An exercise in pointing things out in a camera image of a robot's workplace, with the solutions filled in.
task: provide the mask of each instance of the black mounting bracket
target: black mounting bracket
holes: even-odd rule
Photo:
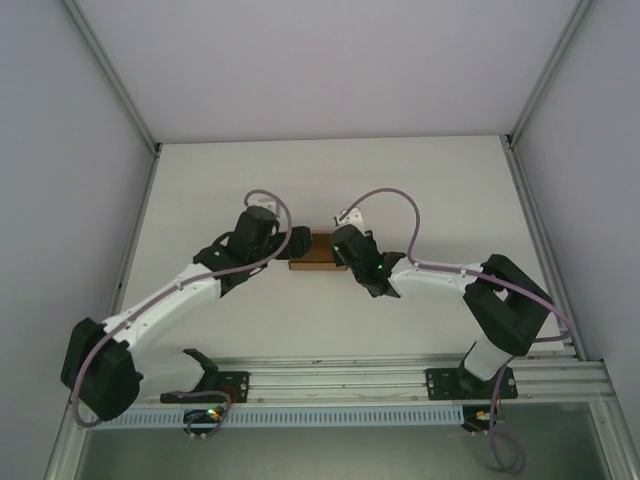
[[[468,387],[458,368],[429,368],[424,371],[429,400],[491,400],[496,377],[488,382],[477,380],[473,388]],[[500,382],[500,397],[504,399],[518,398],[518,388],[513,370],[507,368]]]
[[[249,372],[221,372],[216,363],[194,348],[184,350],[193,357],[204,369],[202,379],[192,392],[221,391],[231,397],[231,403],[247,403],[249,395]],[[160,403],[222,403],[225,398],[221,395],[202,395],[197,397],[182,397],[177,393],[163,393]]]

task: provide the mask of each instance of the glass panel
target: glass panel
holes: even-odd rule
[[[586,405],[508,405],[501,428],[528,453],[520,478],[609,478]],[[503,445],[505,460],[514,458]],[[505,478],[489,440],[460,427],[227,429],[189,441],[179,430],[93,431],[81,480]]]

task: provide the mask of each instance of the cable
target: cable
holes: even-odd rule
[[[371,190],[370,192],[365,193],[360,198],[358,198],[355,202],[353,202],[351,204],[351,206],[345,210],[345,213],[343,213],[340,216],[339,220],[343,220],[351,212],[351,210],[353,210],[358,205],[360,205],[360,203],[362,203],[364,200],[368,199],[369,197],[372,197],[373,195],[377,195],[378,193],[395,193],[397,195],[400,195],[404,199],[406,199],[411,204],[411,206],[413,207],[413,212],[415,214],[415,227],[413,229],[413,234],[411,235],[411,240],[409,241],[409,245],[407,246],[407,259],[416,268],[419,268],[421,270],[429,270],[429,271],[433,271],[433,272],[446,272],[446,273],[454,273],[454,274],[458,274],[458,275],[465,275],[466,274],[466,275],[471,275],[471,276],[480,278],[480,279],[485,280],[487,282],[494,283],[494,284],[499,285],[499,286],[501,286],[503,288],[506,288],[506,289],[511,290],[513,292],[516,292],[516,293],[519,293],[520,295],[523,295],[523,296],[533,300],[534,302],[537,302],[538,304],[542,305],[547,310],[549,310],[549,312],[553,313],[556,316],[556,318],[558,320],[560,320],[562,323],[564,323],[564,325],[567,327],[567,331],[565,333],[562,333],[560,335],[556,335],[554,337],[536,338],[533,341],[533,343],[556,342],[556,341],[561,341],[561,340],[565,340],[567,338],[570,338],[573,335],[573,332],[575,331],[575,324],[573,323],[573,321],[567,315],[565,315],[562,312],[562,310],[560,310],[558,307],[556,307],[552,303],[547,302],[544,298],[539,297],[538,295],[536,295],[536,294],[534,294],[534,293],[532,293],[532,292],[520,287],[519,285],[515,285],[515,284],[513,284],[511,282],[507,282],[507,281],[502,280],[500,278],[494,277],[493,275],[487,275],[485,273],[478,272],[476,270],[464,269],[464,272],[463,272],[463,270],[460,267],[449,266],[449,265],[434,265],[434,264],[429,264],[429,263],[422,263],[422,262],[416,260],[414,258],[414,256],[413,256],[413,248],[414,248],[416,240],[418,238],[418,234],[420,233],[420,210],[419,210],[418,205],[415,202],[415,200],[413,198],[411,198],[411,196],[408,193],[403,192],[402,190],[399,190],[397,188],[392,188],[392,187],[382,187],[382,188],[376,188],[375,190]],[[490,413],[489,413],[489,438],[491,440],[491,450],[493,451],[493,456],[495,457],[496,462],[498,463],[500,468],[502,468],[505,472],[510,473],[512,475],[519,475],[522,472],[524,472],[524,470],[525,470],[525,468],[527,466],[527,456],[526,456],[526,451],[524,449],[524,446],[514,436],[512,436],[512,435],[510,435],[510,434],[508,434],[506,432],[496,430],[494,428],[495,409],[496,409],[496,404],[497,404],[497,401],[498,401],[498,394],[500,393],[500,382],[502,381],[502,377],[504,376],[504,373],[505,373],[505,371],[507,369],[507,365],[509,364],[509,362],[511,362],[511,360],[513,360],[513,358],[514,357],[511,357],[509,360],[507,360],[505,362],[505,364],[502,365],[502,367],[498,371],[498,376],[496,378],[496,383],[495,383],[495,386],[494,386],[494,389],[493,389],[493,395],[491,396],[491,404],[490,404],[490,407],[489,407],[489,409],[490,409]],[[496,444],[496,436],[502,436],[504,438],[507,438],[507,439],[511,440],[516,445],[516,447],[518,448],[518,450],[520,452],[520,458],[522,459],[521,462],[520,462],[520,466],[519,467],[517,467],[517,468],[509,467],[502,460],[502,457],[500,456],[500,452],[498,450],[498,446]]]
[[[498,421],[504,422],[507,419],[507,409],[502,404],[502,397],[498,394]]]
[[[238,390],[236,388],[232,387],[231,385],[223,385],[221,390],[229,394],[229,397],[231,397],[231,405],[238,401],[240,395],[238,394]]]
[[[276,258],[287,247],[289,240],[291,240],[291,234],[292,234],[292,228],[293,228],[293,219],[291,218],[291,211],[289,210],[289,207],[287,207],[287,205],[282,201],[280,197],[278,197],[277,195],[267,190],[262,190],[262,189],[251,190],[249,193],[247,193],[244,197],[245,206],[249,205],[249,199],[256,194],[261,194],[261,195],[266,195],[268,197],[271,197],[284,210],[284,213],[287,217],[287,231],[285,233],[284,241],[282,242],[282,244],[276,249],[275,252],[263,258],[262,260],[258,260],[254,263],[250,263],[249,265],[243,265],[241,267],[227,268],[225,270],[220,270],[217,272],[195,275],[191,278],[187,278],[186,280],[184,280],[181,283],[182,287],[185,287],[187,285],[190,285],[192,283],[195,283],[207,278],[219,278],[224,275],[230,275],[232,273],[239,273],[239,272],[244,272],[247,270],[253,270],[255,268],[259,268],[262,265],[265,265],[271,260],[273,260],[274,258]],[[100,341],[96,343],[95,346],[91,349],[87,357],[84,359],[84,362],[82,362],[82,366],[78,371],[76,382],[73,386],[73,391],[71,392],[71,412],[73,413],[73,418],[75,419],[78,426],[83,428],[92,428],[102,423],[102,420],[100,419],[94,420],[93,422],[86,422],[80,416],[80,390],[82,389],[82,383],[84,382],[84,377],[87,374],[87,370],[89,369],[91,362],[93,362],[93,359],[96,357],[100,349],[104,347],[107,344],[107,342],[109,342],[109,340],[115,337],[120,331],[127,328],[128,326],[131,326],[133,322],[135,322],[143,313],[151,309],[153,306],[155,306],[156,304],[158,304],[159,302],[161,302],[162,300],[164,300],[166,297],[168,297],[169,295],[171,295],[177,290],[179,290],[179,287],[177,285],[172,285],[166,290],[163,290],[162,292],[158,293],[158,295],[151,298],[147,303],[142,305],[138,310],[133,312],[131,315],[125,318],[120,324],[118,324],[113,330],[111,330],[104,337],[102,337]]]

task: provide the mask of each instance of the white table surface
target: white table surface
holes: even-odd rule
[[[280,195],[294,224],[331,231],[335,214],[380,186],[403,189],[420,206],[418,258],[471,263],[502,253],[543,285],[497,136],[164,145],[124,307],[232,230],[252,188]],[[413,212],[403,199],[380,195],[361,208],[381,249],[406,248]],[[291,272],[272,262],[154,348],[196,347],[218,358],[463,354],[481,333],[464,305],[373,299],[349,272]],[[540,335],[557,334],[550,316]]]

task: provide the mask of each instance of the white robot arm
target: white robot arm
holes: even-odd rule
[[[503,255],[468,265],[430,262],[429,269],[425,269],[412,264],[404,253],[381,253],[362,218],[357,208],[335,217],[332,244],[336,263],[347,265],[372,297],[419,295],[461,303],[469,307],[484,332],[457,369],[436,372],[441,374],[437,376],[438,391],[429,389],[430,398],[491,398],[494,377],[512,357],[527,354],[549,311],[516,292],[508,292],[502,298],[497,294],[502,288],[467,271],[495,276],[551,303],[549,296]],[[509,369],[505,383],[511,378]]]
[[[290,240],[283,246],[286,235],[277,233],[277,211],[274,202],[250,202],[234,231],[202,249],[192,264],[156,293],[102,323],[89,318],[79,322],[67,348],[62,382],[105,421],[123,413],[136,399],[220,390],[221,372],[197,350],[155,359],[145,352],[191,311],[219,300],[266,268],[263,259],[276,254],[277,259],[297,258],[309,250],[307,227],[289,227]]]

